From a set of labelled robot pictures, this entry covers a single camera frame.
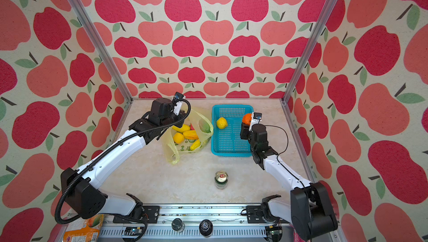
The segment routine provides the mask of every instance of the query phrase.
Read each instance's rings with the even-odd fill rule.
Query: can
[[[223,190],[227,186],[227,172],[224,170],[217,171],[214,180],[217,188]]]

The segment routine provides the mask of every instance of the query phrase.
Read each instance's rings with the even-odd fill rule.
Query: plastic bag
[[[189,116],[186,118],[184,124],[192,125],[195,128],[196,134],[199,137],[201,145],[193,151],[190,151],[190,147],[195,140],[185,139],[180,144],[175,144],[173,140],[174,134],[177,132],[173,128],[168,128],[167,131],[162,135],[161,142],[165,157],[168,162],[177,164],[180,160],[180,154],[196,153],[200,151],[211,139],[214,132],[214,127],[209,120],[211,118],[211,112],[200,108],[192,108]]]

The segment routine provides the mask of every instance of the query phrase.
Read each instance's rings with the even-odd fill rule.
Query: blue plastic basket
[[[249,143],[241,140],[241,122],[245,114],[254,112],[250,105],[215,105],[212,110],[214,134],[211,137],[211,152],[220,156],[251,156]],[[224,117],[228,126],[217,127],[217,120]]]

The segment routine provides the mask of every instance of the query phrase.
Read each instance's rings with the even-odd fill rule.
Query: orange carton
[[[98,239],[104,214],[89,219],[79,218],[67,226],[64,242],[95,242]]]

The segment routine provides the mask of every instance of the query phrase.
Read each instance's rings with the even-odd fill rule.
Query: apple wallpaper
[[[428,0],[338,0],[288,108],[349,242],[428,241]]]
[[[282,97],[324,2],[82,0],[136,99],[176,91],[188,98]],[[60,1],[56,8],[70,9]],[[345,15],[343,2],[335,13],[329,31]],[[80,46],[93,52],[78,31]]]
[[[108,146],[126,102],[66,0],[0,10],[0,241],[51,242],[60,174]]]

